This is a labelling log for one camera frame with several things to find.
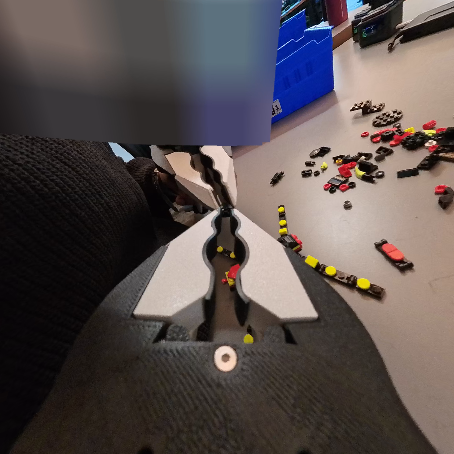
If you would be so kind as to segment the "dark red bottle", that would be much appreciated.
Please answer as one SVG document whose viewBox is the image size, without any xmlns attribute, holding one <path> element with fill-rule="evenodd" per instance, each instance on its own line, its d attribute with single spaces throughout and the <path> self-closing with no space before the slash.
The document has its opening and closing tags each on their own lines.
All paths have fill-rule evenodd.
<svg viewBox="0 0 454 454">
<path fill-rule="evenodd" d="M 348 20 L 346 0 L 325 0 L 326 17 L 328 24 L 337 27 Z"/>
</svg>

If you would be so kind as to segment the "pile of loose lego pieces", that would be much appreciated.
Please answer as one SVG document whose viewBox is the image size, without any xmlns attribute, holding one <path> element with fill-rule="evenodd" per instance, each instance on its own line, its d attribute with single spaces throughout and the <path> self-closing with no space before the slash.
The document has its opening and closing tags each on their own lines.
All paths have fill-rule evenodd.
<svg viewBox="0 0 454 454">
<path fill-rule="evenodd" d="M 453 128 L 435 120 L 410 127 L 400 109 L 356 103 L 303 132 L 301 194 L 327 206 L 321 191 L 360 195 L 378 216 L 453 210 Z"/>
</svg>

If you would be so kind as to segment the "black yellow lego spider model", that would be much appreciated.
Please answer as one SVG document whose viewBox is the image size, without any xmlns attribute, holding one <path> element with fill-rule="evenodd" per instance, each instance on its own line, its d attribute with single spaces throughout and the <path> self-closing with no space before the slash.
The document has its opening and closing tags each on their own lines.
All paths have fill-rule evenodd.
<svg viewBox="0 0 454 454">
<path fill-rule="evenodd" d="M 308 266 L 311 267 L 311 270 L 315 271 L 316 273 L 321 274 L 324 277 L 329 277 L 333 278 L 336 281 L 342 282 L 349 287 L 354 287 L 356 290 L 360 290 L 366 295 L 376 297 L 376 298 L 382 298 L 384 294 L 384 288 L 375 285 L 373 283 L 370 283 L 369 280 L 365 278 L 357 278 L 355 275 L 347 274 L 343 271 L 338 270 L 337 268 L 333 266 L 327 266 L 324 264 L 321 264 L 316 258 L 312 256 L 301 256 L 299 254 L 299 251 L 301 250 L 301 241 L 296 237 L 296 235 L 292 235 L 288 232 L 287 229 L 287 220 L 286 220 L 286 214 L 285 214 L 285 207 L 283 205 L 278 207 L 278 216 L 279 216 L 279 237 L 278 241 L 287 248 L 290 252 L 288 253 L 288 256 L 292 262 L 292 265 L 294 266 L 295 270 L 297 271 L 303 286 L 304 282 L 303 280 L 305 279 L 303 276 L 303 272 L 306 271 L 306 269 L 302 270 L 297 270 L 296 265 L 299 265 L 301 263 L 305 263 Z M 231 233 L 231 216 L 229 219 L 230 223 L 230 230 L 229 232 Z M 232 281 L 234 283 L 233 286 L 230 286 L 232 295 L 233 292 L 235 291 L 236 288 L 236 281 L 235 277 L 236 274 L 240 268 L 240 264 L 237 263 L 236 261 L 236 255 L 234 253 L 234 249 L 231 252 L 231 254 L 234 255 L 235 259 L 235 264 L 230 268 L 230 271 L 227 272 L 226 277 L 223 278 L 223 282 L 227 284 L 229 281 Z"/>
</svg>

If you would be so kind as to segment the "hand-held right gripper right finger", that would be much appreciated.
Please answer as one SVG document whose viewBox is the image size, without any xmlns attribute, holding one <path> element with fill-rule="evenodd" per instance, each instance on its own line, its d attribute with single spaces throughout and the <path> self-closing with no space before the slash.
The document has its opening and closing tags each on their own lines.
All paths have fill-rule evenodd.
<svg viewBox="0 0 454 454">
<path fill-rule="evenodd" d="M 270 326 L 318 322 L 290 251 L 236 208 L 231 210 L 231 233 L 240 264 L 231 304 L 231 336 L 241 338 L 247 326 L 261 337 Z"/>
</svg>

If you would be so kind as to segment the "black power adapter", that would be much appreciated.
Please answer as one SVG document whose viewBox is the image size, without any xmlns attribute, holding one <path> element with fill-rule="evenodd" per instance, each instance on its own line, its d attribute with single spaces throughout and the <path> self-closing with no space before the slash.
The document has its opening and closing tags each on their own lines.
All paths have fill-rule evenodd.
<svg viewBox="0 0 454 454">
<path fill-rule="evenodd" d="M 398 39 L 400 43 L 406 43 L 427 35 L 450 29 L 454 26 L 454 3 L 433 8 L 425 13 L 418 15 L 407 23 L 393 41 L 388 44 L 388 52 L 392 52 L 394 44 Z"/>
</svg>

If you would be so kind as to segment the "blue plastic bin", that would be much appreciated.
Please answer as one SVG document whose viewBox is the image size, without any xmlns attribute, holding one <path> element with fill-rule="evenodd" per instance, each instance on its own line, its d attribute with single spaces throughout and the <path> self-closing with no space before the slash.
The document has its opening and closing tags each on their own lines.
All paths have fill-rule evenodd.
<svg viewBox="0 0 454 454">
<path fill-rule="evenodd" d="M 334 89 L 332 27 L 306 27 L 306 10 L 279 30 L 271 123 Z"/>
</svg>

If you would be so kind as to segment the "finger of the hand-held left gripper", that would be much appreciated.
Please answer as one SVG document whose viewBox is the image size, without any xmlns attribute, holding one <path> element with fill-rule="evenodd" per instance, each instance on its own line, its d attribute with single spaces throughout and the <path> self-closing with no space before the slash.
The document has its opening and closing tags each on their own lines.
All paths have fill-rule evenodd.
<svg viewBox="0 0 454 454">
<path fill-rule="evenodd" d="M 197 208 L 217 210 L 220 207 L 216 190 L 205 178 L 200 146 L 151 145 L 151 159 L 158 173 L 167 175 Z"/>
<path fill-rule="evenodd" d="M 232 157 L 223 146 L 200 147 L 203 166 L 211 171 L 216 193 L 232 207 L 237 203 L 237 182 Z"/>
</svg>

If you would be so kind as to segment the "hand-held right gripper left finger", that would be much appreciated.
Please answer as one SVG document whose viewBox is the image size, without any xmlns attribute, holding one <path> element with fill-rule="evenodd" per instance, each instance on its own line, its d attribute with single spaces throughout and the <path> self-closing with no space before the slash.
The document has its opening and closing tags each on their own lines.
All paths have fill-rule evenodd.
<svg viewBox="0 0 454 454">
<path fill-rule="evenodd" d="M 171 241 L 145 287 L 135 318 L 181 325 L 189 332 L 212 316 L 222 211 L 207 214 Z"/>
</svg>

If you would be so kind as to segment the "red topped black lego plate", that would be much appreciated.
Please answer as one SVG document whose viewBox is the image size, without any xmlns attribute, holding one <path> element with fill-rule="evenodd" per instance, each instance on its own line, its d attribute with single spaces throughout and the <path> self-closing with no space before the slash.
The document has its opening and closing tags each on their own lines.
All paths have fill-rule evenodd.
<svg viewBox="0 0 454 454">
<path fill-rule="evenodd" d="M 387 259 L 387 261 L 398 270 L 406 271 L 413 269 L 413 262 L 408 260 L 400 249 L 392 243 L 389 243 L 386 239 L 376 241 L 374 246 L 376 250 L 378 250 Z"/>
</svg>

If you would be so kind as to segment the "person's left hand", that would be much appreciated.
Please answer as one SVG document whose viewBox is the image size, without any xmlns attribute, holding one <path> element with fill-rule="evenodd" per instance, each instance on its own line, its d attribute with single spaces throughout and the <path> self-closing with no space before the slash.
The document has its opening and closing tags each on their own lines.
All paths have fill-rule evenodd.
<svg viewBox="0 0 454 454">
<path fill-rule="evenodd" d="M 193 195 L 178 185 L 173 175 L 155 171 L 154 178 L 156 178 L 157 187 L 161 191 L 162 197 L 165 201 L 170 202 L 170 206 L 174 212 L 193 212 L 197 215 L 207 213 L 207 210 L 196 201 Z"/>
</svg>

